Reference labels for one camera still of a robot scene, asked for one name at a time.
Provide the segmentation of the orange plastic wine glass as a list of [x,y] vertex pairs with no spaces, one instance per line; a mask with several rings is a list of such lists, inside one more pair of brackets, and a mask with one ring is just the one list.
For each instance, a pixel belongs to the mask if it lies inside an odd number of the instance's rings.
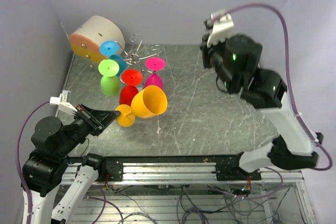
[[134,96],[131,105],[121,104],[116,108],[120,112],[116,121],[122,127],[130,127],[136,117],[149,119],[163,114],[167,105],[165,92],[158,86],[150,85]]

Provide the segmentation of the red plastic wine glass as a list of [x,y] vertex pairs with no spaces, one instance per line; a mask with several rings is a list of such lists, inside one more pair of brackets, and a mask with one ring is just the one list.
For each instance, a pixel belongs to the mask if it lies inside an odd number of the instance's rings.
[[135,69],[127,69],[121,75],[125,86],[122,88],[119,96],[119,104],[131,105],[135,95],[139,92],[137,86],[142,82],[143,77],[140,71]]

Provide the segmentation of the pink plastic wine glass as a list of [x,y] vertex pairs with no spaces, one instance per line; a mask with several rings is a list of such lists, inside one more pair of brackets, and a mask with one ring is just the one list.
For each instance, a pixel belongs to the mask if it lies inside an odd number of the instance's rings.
[[152,58],[149,58],[145,62],[145,66],[149,70],[152,70],[152,73],[149,75],[149,77],[145,81],[145,87],[154,85],[154,86],[157,86],[157,87],[159,87],[163,90],[164,89],[163,80],[157,74],[157,72],[161,71],[165,68],[165,61],[161,58],[158,58],[158,57],[152,57]]

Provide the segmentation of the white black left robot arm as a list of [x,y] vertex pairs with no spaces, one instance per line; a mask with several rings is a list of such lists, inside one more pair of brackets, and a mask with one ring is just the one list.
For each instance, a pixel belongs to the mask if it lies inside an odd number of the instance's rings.
[[68,168],[67,155],[88,135],[99,136],[120,115],[119,111],[94,110],[83,104],[50,101],[72,115],[64,125],[56,116],[48,116],[35,126],[31,141],[35,149],[23,166],[18,165],[24,196],[23,223],[70,223],[74,211],[95,180],[109,177],[107,159],[97,154],[82,158],[75,181],[57,206],[54,206],[63,174]]

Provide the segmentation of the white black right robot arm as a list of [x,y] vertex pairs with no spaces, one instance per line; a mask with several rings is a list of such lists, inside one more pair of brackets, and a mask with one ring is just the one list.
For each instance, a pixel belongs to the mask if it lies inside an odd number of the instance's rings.
[[214,68],[223,92],[239,94],[268,118],[279,134],[264,147],[238,154],[232,175],[241,180],[270,165],[283,170],[315,169],[319,156],[292,110],[287,85],[278,73],[258,65],[262,45],[244,34],[211,46],[207,45],[209,39],[209,34],[204,35],[200,45],[204,68]]

